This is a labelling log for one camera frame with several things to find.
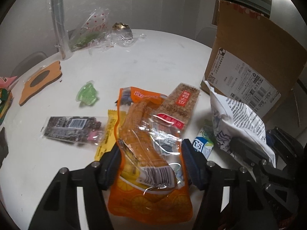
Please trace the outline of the yellow snack packet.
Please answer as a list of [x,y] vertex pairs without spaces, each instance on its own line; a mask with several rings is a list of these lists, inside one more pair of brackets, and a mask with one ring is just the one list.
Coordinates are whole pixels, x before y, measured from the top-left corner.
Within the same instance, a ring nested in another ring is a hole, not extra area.
[[114,132],[117,121],[118,121],[118,111],[109,110],[108,121],[105,127],[105,135],[96,150],[96,154],[94,157],[95,161],[100,161],[104,153],[111,151],[113,146],[115,145],[116,137],[118,136],[118,130],[116,131],[116,134]]

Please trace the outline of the green white candy stick pack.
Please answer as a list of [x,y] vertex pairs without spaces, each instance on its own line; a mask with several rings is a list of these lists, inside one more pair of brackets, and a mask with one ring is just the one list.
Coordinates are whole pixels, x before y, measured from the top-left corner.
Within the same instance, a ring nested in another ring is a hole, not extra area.
[[204,125],[196,138],[193,140],[192,146],[196,151],[201,152],[203,156],[208,159],[215,144],[216,138],[214,135],[212,121],[205,120]]

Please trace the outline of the dark seed bar clear wrapper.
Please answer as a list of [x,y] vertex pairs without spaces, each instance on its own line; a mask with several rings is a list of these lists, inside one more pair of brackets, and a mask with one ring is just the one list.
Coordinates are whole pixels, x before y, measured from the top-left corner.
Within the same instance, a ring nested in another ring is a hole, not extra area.
[[41,129],[47,139],[98,145],[105,136],[107,117],[51,116]]

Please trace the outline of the orange clear snack bag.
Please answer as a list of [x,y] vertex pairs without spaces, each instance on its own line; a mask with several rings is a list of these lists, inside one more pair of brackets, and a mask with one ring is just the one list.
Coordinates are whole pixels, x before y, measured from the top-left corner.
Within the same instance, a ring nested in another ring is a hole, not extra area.
[[121,164],[111,186],[109,211],[146,224],[191,219],[188,175],[177,128],[153,117],[168,96],[126,87],[116,102]]

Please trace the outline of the white printed snack bag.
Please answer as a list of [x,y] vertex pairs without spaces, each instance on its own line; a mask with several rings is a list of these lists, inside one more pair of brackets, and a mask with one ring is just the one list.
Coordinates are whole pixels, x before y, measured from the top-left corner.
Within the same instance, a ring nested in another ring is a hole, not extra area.
[[248,105],[216,93],[208,81],[205,85],[210,91],[212,124],[218,147],[238,163],[249,166],[239,151],[230,146],[230,141],[238,137],[266,154],[268,161],[276,167],[275,153],[266,144],[265,124],[261,118]]

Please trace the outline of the brown sesame bar red label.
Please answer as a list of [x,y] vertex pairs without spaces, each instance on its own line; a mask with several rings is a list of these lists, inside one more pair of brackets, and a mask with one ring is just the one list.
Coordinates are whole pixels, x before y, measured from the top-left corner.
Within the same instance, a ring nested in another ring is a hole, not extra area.
[[198,88],[180,83],[155,111],[153,117],[183,132],[190,121],[199,94]]

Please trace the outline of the green jelly cup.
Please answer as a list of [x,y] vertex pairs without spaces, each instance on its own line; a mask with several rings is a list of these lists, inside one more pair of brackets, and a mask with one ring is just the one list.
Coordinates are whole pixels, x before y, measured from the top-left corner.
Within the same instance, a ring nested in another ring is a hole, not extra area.
[[88,106],[94,105],[98,101],[98,91],[94,87],[93,81],[88,81],[81,87],[76,96],[76,101]]

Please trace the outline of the black phone stand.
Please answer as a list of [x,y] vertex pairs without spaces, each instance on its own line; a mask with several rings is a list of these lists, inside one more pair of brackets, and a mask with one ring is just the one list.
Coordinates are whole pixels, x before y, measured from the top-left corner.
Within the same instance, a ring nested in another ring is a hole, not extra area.
[[5,136],[5,127],[3,127],[0,132],[0,167],[2,167],[3,161],[7,157],[8,153],[9,150]]

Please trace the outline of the cardboard box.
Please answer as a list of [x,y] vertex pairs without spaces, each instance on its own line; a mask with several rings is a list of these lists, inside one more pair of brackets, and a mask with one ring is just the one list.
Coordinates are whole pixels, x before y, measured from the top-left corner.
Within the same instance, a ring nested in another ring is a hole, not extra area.
[[218,28],[201,88],[243,102],[267,122],[306,65],[306,49],[260,13],[219,1]]

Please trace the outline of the crumpled clear plastic wrap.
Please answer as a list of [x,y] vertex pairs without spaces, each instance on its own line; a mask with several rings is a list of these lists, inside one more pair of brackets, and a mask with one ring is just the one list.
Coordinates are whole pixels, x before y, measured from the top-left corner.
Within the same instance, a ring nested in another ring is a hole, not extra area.
[[131,29],[112,30],[102,38],[92,40],[88,45],[88,53],[92,56],[95,52],[102,53],[113,47],[129,48],[146,38],[145,33],[136,33]]

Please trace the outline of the red green snack bag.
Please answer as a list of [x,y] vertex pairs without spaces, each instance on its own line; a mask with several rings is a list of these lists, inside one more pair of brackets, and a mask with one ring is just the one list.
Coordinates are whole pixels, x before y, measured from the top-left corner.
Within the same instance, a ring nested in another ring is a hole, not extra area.
[[13,96],[10,90],[10,86],[17,79],[17,76],[13,77],[3,77],[1,76],[1,86],[0,86],[0,99],[1,99],[1,109],[0,109],[0,124],[3,123],[4,118],[9,110]]

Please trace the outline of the polka dot cellophane bag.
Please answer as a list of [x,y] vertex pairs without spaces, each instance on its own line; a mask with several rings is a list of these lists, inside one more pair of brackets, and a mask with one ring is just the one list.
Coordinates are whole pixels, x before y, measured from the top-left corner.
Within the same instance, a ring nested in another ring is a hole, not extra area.
[[86,19],[72,31],[69,38],[71,51],[89,48],[103,41],[109,33],[109,9],[95,8]]

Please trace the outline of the white chair right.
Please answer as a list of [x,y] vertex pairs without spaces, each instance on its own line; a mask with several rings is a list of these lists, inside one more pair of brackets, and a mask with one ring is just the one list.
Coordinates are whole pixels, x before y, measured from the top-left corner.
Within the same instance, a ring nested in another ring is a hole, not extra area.
[[205,27],[200,30],[196,36],[196,41],[198,42],[213,42],[216,37],[216,28]]

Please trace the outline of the clear cellophane roll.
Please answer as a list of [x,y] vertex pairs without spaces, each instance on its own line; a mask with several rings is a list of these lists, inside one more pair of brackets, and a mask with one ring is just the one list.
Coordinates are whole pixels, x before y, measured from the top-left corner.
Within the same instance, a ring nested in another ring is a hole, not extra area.
[[67,60],[72,57],[72,52],[69,47],[68,32],[64,27],[64,0],[50,0],[50,8],[55,32],[56,48],[62,60]]

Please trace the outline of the stainless steel refrigerator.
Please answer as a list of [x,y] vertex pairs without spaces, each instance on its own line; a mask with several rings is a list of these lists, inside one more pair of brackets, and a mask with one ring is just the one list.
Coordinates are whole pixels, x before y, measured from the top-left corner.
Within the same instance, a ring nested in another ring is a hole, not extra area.
[[285,28],[298,25],[302,19],[291,0],[272,0],[270,20]]

